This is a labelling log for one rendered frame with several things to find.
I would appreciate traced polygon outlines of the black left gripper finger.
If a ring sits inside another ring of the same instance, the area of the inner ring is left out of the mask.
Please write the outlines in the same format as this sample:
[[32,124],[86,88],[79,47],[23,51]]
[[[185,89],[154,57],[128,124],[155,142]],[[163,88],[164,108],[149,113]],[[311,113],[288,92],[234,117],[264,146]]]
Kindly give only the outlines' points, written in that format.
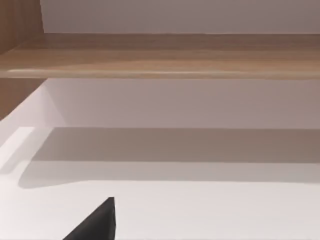
[[115,240],[115,198],[107,198],[62,240]]

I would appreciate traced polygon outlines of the wooden open shelf unit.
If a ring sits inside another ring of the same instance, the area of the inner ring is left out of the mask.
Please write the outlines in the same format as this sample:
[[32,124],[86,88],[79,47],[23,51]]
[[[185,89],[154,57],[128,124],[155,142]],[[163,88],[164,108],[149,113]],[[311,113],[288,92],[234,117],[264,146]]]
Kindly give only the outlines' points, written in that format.
[[0,121],[50,78],[320,80],[320,0],[0,0]]

